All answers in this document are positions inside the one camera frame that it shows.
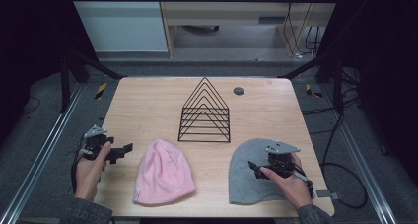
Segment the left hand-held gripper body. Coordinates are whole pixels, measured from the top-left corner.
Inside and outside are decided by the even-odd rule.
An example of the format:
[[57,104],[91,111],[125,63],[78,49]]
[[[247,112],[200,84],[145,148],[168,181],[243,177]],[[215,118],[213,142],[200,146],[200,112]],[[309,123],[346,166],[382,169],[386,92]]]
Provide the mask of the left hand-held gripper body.
[[97,125],[93,125],[84,135],[85,145],[81,149],[83,157],[88,160],[95,160],[99,155],[103,145],[107,142],[113,143],[113,137],[107,137],[107,130]]

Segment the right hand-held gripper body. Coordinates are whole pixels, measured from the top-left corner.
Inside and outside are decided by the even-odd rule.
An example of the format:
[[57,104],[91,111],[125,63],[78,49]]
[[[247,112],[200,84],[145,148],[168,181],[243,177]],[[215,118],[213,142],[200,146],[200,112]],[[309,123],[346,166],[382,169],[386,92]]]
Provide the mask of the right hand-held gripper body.
[[295,170],[292,153],[301,149],[282,141],[269,141],[266,146],[268,168],[282,178],[290,177]]

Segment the person's right hand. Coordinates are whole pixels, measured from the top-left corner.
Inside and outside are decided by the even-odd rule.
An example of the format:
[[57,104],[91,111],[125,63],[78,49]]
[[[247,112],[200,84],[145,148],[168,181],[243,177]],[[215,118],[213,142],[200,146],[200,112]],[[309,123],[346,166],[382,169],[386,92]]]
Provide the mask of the person's right hand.
[[296,210],[313,203],[307,183],[296,175],[282,178],[274,171],[264,167],[261,168],[261,172],[281,189],[286,199]]

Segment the person's left hand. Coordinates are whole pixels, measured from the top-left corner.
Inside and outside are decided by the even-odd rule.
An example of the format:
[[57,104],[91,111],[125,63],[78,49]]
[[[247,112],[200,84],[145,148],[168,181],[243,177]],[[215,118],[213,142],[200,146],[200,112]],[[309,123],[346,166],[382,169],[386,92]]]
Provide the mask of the person's left hand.
[[97,195],[97,185],[105,171],[106,156],[111,149],[111,143],[106,142],[95,160],[88,160],[83,153],[79,155],[76,169],[76,191],[77,198],[93,201]]

